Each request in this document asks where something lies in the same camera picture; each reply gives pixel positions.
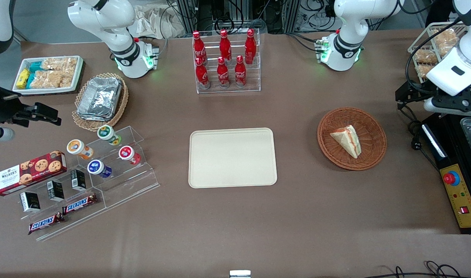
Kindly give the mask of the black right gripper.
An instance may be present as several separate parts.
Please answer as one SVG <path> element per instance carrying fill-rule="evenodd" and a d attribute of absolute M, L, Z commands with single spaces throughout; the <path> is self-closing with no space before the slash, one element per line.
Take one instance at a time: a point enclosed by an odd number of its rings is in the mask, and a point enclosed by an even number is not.
<path fill-rule="evenodd" d="M 43 103 L 36 102 L 29 106 L 30 120 L 26 117 L 18 116 L 18 113 L 25 113 L 27 105 L 22 104 L 20 93 L 0 87 L 0 124 L 16 124 L 28 128 L 31 121 L 42 121 L 56 126 L 61 125 L 59 111 Z"/>

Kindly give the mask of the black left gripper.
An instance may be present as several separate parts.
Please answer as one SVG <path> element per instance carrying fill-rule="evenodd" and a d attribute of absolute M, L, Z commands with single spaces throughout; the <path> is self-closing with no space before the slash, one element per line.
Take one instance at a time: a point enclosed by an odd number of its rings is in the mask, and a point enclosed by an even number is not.
<path fill-rule="evenodd" d="M 436 97 L 437 102 L 461 102 L 463 100 L 471 102 L 471 88 L 466 88 L 455 96 L 448 95 L 441 89 L 438 90 L 437 86 L 417 86 L 415 90 L 409 83 L 403 83 L 396 90 L 396 102 L 398 103 L 409 103 L 414 99 L 416 102 L 422 102 L 431 97 Z"/>

